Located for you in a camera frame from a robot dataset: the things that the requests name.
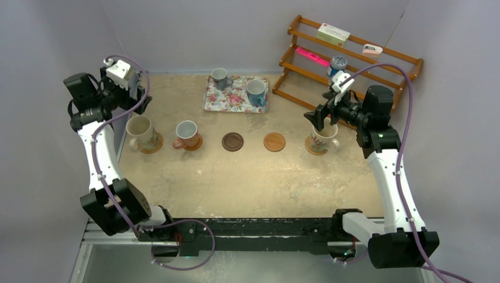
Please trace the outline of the beige mug with pattern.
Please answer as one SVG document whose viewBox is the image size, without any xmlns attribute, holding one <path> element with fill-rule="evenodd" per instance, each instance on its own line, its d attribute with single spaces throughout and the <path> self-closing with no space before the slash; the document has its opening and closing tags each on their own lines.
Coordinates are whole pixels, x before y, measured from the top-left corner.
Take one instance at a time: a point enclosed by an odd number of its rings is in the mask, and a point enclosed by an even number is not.
<svg viewBox="0 0 500 283">
<path fill-rule="evenodd" d="M 143 147 L 152 148 L 151 138 L 158 133 L 147 116 L 133 116 L 126 124 L 126 132 L 130 135 L 129 148 L 133 152 L 139 152 Z"/>
</svg>

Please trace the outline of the orange coaster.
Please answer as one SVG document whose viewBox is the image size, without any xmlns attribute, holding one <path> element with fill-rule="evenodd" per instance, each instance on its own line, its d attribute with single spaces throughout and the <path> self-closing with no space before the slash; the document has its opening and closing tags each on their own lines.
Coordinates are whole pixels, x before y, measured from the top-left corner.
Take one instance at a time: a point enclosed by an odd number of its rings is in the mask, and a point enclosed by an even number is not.
<svg viewBox="0 0 500 283">
<path fill-rule="evenodd" d="M 277 132 L 272 132 L 264 137 L 264 146 L 271 152 L 279 152 L 286 145 L 285 137 Z"/>
</svg>

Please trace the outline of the pink mug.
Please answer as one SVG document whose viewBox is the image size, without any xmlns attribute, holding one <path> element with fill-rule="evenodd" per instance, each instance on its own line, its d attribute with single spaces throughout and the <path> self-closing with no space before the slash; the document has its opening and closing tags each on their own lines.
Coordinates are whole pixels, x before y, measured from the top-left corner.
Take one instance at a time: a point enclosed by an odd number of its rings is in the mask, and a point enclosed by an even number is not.
<svg viewBox="0 0 500 283">
<path fill-rule="evenodd" d="M 177 139 L 172 143 L 174 149 L 183 149 L 182 139 L 189 139 L 199 133 L 198 126 L 194 121 L 185 120 L 176 126 Z"/>
</svg>

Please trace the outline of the light wooden coaster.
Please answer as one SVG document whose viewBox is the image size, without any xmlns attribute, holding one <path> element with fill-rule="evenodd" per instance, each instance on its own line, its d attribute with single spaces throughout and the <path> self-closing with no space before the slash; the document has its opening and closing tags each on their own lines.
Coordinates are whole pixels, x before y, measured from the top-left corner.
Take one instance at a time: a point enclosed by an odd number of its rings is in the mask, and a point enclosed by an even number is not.
<svg viewBox="0 0 500 283">
<path fill-rule="evenodd" d="M 201 134 L 196 134 L 195 136 L 189 139 L 182 139 L 184 150 L 186 151 L 195 151 L 199 149 L 203 144 L 203 137 Z"/>
</svg>

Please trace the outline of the dark wooden coaster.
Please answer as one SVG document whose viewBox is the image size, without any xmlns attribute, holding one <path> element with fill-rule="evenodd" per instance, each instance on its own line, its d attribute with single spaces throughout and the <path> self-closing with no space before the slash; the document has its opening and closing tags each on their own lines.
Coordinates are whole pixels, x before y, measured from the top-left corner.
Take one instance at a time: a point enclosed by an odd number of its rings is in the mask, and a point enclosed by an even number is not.
<svg viewBox="0 0 500 283">
<path fill-rule="evenodd" d="M 244 138 L 236 132 L 230 132 L 223 136 L 222 146 L 225 150 L 235 152 L 244 145 Z"/>
</svg>

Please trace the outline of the tall beige mug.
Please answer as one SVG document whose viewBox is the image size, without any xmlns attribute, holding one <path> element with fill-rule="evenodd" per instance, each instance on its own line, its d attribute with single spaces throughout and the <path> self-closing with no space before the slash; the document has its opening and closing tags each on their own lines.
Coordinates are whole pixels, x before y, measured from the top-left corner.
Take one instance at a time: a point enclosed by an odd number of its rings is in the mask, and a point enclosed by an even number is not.
<svg viewBox="0 0 500 283">
<path fill-rule="evenodd" d="M 310 136 L 312 137 L 312 149 L 316 152 L 320 150 L 329 149 L 331 146 L 340 147 L 340 142 L 335 138 L 338 133 L 338 126 L 326 125 L 322 131 L 316 130 L 314 127 L 311 130 Z"/>
</svg>

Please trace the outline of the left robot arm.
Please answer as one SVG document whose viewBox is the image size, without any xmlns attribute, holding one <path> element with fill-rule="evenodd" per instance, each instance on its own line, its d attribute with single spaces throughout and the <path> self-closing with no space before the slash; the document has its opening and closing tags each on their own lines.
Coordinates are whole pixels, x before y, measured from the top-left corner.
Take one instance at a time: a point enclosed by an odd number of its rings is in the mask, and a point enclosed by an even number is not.
<svg viewBox="0 0 500 283">
<path fill-rule="evenodd" d="M 130 228 L 151 229 L 161 241 L 171 240 L 176 225 L 168 211 L 151 206 L 144 194 L 123 177 L 114 146 L 113 111 L 144 113 L 151 101 L 139 83 L 140 72 L 123 62 L 101 67 L 100 79 L 74 74 L 63 83 L 72 99 L 70 126 L 80 137 L 88 160 L 89 192 L 80 203 L 104 233 L 113 236 Z"/>
</svg>

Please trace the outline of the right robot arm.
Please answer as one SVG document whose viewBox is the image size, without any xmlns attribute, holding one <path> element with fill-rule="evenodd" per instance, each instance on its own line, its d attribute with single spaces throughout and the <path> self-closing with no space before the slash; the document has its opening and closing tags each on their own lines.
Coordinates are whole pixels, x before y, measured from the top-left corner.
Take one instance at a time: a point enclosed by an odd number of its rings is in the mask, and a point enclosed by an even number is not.
<svg viewBox="0 0 500 283">
<path fill-rule="evenodd" d="M 422 267 L 439 246 L 438 234 L 421 219 L 407 183 L 402 162 L 403 146 L 389 124 L 393 93 L 381 85 L 368 88 L 363 101 L 351 101 L 353 92 L 330 87 L 325 104 L 304 114 L 315 130 L 343 121 L 356 128 L 362 148 L 376 178 L 384 206 L 384 223 L 376 224 L 359 209 L 338 209 L 331 224 L 333 236 L 350 235 L 362 242 L 375 268 Z"/>
</svg>

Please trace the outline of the blue mug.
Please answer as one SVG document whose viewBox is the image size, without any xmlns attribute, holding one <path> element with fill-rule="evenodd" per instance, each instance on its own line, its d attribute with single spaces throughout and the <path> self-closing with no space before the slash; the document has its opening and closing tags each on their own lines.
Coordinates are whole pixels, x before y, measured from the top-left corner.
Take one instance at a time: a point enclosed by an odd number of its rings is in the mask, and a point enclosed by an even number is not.
<svg viewBox="0 0 500 283">
<path fill-rule="evenodd" d="M 246 85 L 246 93 L 250 104 L 253 106 L 266 106 L 265 92 L 266 84 L 261 80 L 253 79 Z"/>
</svg>

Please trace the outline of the woven rattan coaster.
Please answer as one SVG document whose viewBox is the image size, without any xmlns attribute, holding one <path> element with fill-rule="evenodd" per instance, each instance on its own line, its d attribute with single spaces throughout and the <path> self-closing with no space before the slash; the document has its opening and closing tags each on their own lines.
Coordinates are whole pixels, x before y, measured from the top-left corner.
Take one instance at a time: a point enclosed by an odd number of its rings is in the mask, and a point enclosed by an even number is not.
<svg viewBox="0 0 500 283">
<path fill-rule="evenodd" d="M 304 142 L 304 146 L 305 146 L 307 152 L 309 152 L 310 154 L 315 155 L 315 156 L 322 156 L 328 152 L 327 149 L 320 150 L 319 152 L 314 151 L 313 148 L 311 147 L 311 145 L 312 145 L 311 142 L 312 142 L 311 136 L 308 136 Z"/>
<path fill-rule="evenodd" d="M 143 154 L 153 154 L 153 153 L 156 153 L 157 151 L 159 151 L 162 148 L 164 139 L 163 139 L 163 136 L 160 133 L 157 133 L 156 137 L 155 138 L 151 138 L 150 141 L 152 142 L 151 143 L 152 148 L 149 149 L 149 148 L 143 147 L 140 150 L 141 153 L 143 153 Z"/>
</svg>

